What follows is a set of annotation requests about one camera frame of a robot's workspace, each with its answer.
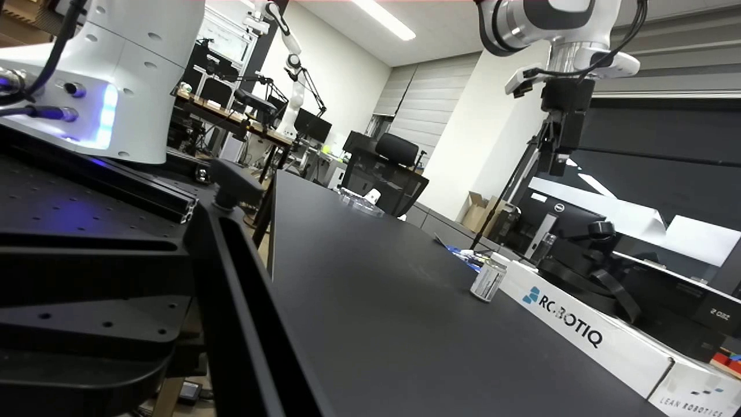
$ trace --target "white cardboard box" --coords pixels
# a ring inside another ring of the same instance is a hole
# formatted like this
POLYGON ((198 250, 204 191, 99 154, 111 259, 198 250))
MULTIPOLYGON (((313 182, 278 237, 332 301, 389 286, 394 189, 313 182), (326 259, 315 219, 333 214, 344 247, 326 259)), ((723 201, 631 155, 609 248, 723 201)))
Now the white cardboard box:
POLYGON ((512 261, 499 289, 667 416, 732 417, 741 407, 741 381, 592 309, 535 271, 512 261))

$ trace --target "ceiling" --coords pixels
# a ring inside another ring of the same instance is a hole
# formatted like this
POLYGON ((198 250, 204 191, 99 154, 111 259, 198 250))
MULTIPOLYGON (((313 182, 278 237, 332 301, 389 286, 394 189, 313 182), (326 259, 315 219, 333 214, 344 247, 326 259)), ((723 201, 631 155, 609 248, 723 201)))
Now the ceiling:
MULTIPOLYGON (((471 0, 381 0, 379 3, 416 33, 404 42, 352 1, 303 0, 301 5, 391 67, 482 50, 479 18, 471 0)), ((741 4, 741 0, 651 0, 648 18, 741 4)), ((618 25, 630 24, 634 0, 623 0, 618 25)))

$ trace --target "black tabletop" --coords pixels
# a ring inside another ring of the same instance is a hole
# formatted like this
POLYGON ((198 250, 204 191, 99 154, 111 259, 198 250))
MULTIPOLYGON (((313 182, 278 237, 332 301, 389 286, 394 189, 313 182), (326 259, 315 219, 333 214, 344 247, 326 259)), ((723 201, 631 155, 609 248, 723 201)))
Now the black tabletop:
POLYGON ((326 416, 663 416, 415 226, 279 171, 273 285, 326 416))

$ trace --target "ceiling light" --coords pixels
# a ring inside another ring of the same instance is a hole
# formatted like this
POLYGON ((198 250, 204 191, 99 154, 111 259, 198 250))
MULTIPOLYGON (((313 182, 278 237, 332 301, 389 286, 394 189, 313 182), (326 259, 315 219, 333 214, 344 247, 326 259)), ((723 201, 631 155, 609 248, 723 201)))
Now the ceiling light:
POLYGON ((386 26, 387 29, 401 38, 402 41, 409 41, 416 38, 416 35, 410 28, 401 23, 400 20, 394 17, 388 12, 388 10, 381 7, 381 5, 376 3, 374 0, 353 0, 353 2, 380 24, 386 26))
POLYGON ((586 181, 587 184, 591 185, 592 188, 597 190, 600 194, 611 197, 611 198, 617 198, 615 197, 615 194, 612 194, 610 190, 607 189, 600 181, 597 181, 595 177, 592 177, 591 175, 587 174, 579 174, 579 176, 582 178, 582 180, 586 181))

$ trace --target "office chair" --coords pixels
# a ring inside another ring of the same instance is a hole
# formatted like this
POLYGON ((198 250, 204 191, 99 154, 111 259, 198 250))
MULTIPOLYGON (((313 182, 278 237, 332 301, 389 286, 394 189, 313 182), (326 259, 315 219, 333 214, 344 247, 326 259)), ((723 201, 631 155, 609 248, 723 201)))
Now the office chair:
POLYGON ((383 134, 376 153, 361 148, 353 150, 342 187, 360 195, 376 189, 381 198, 376 203, 394 217, 406 214, 430 182, 408 169, 414 165, 419 147, 393 134, 383 134))

